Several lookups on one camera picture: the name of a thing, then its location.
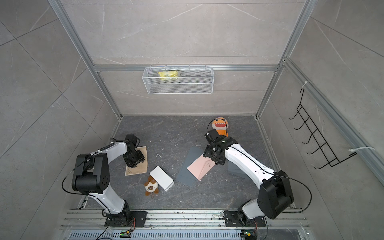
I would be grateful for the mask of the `white rectangular box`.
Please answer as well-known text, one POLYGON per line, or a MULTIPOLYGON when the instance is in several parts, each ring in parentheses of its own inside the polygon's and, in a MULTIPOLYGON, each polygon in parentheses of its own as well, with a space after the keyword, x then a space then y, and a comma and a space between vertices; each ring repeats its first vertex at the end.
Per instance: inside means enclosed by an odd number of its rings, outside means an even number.
POLYGON ((166 192, 174 185, 174 180, 160 166, 155 167, 150 172, 150 176, 166 192))

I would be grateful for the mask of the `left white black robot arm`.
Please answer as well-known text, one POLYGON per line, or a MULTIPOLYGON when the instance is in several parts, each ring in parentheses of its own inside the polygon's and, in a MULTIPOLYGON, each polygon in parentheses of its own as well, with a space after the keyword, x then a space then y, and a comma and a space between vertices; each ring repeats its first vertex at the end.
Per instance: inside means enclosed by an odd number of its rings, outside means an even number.
POLYGON ((144 162, 143 153, 136 150, 140 142, 135 135, 126 135, 124 140, 111 138, 109 145, 93 153, 77 156, 72 189, 76 195, 88 196, 102 206, 106 227, 142 228, 145 225, 147 212, 131 212, 127 201, 119 197, 110 185, 110 162, 123 157, 129 168, 144 162))

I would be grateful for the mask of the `yellow packet in basket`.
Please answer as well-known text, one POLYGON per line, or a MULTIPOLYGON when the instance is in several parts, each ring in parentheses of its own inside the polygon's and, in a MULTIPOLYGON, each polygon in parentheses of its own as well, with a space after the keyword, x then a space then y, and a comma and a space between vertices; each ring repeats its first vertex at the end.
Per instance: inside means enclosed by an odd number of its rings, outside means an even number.
POLYGON ((171 81, 176 80, 181 77, 181 71, 160 71, 158 76, 161 81, 171 81))

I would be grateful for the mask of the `brown white dog plush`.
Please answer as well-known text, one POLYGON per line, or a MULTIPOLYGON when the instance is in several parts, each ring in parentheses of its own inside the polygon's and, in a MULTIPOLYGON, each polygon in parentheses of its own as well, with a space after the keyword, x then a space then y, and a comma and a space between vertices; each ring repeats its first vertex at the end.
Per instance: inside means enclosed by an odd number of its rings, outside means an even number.
POLYGON ((150 196, 158 194, 160 192, 158 182, 152 177, 148 177, 148 181, 145 182, 145 195, 150 196))

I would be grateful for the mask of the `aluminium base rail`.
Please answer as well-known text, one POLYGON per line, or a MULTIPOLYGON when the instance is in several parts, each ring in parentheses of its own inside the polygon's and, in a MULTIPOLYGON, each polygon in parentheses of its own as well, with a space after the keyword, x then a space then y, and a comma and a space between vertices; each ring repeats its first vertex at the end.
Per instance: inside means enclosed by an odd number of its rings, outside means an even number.
POLYGON ((69 210, 55 240, 313 240, 303 214, 257 217, 241 224, 236 210, 133 210, 126 224, 107 223, 100 210, 69 210))

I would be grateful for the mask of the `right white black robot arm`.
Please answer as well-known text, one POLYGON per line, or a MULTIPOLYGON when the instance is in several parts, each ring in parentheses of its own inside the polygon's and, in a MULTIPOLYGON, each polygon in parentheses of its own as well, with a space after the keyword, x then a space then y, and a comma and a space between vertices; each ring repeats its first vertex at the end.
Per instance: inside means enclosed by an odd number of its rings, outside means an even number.
POLYGON ((205 134, 208 145, 204 156, 217 165, 226 161, 240 168, 258 187, 258 198, 250 200, 238 208, 238 220, 245 225, 259 217, 275 219, 294 202, 294 195, 288 175, 284 171, 275 172, 252 157, 233 138, 213 129, 205 134))

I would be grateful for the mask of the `grey envelope front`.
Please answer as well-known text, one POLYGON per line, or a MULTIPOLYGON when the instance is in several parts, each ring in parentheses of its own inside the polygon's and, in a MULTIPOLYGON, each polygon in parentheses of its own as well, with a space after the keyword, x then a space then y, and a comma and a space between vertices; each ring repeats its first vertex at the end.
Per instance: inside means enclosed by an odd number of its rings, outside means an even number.
POLYGON ((245 180, 253 181, 245 172, 232 162, 228 162, 228 172, 245 180))

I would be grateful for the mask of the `orange shark plush toy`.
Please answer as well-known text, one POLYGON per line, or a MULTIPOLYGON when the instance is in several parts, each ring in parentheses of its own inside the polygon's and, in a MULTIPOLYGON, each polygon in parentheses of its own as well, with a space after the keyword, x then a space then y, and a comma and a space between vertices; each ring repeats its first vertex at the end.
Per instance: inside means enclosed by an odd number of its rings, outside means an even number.
POLYGON ((228 134, 229 123, 225 118, 223 117, 215 118, 211 123, 211 127, 215 129, 219 135, 226 136, 226 137, 229 136, 228 134))

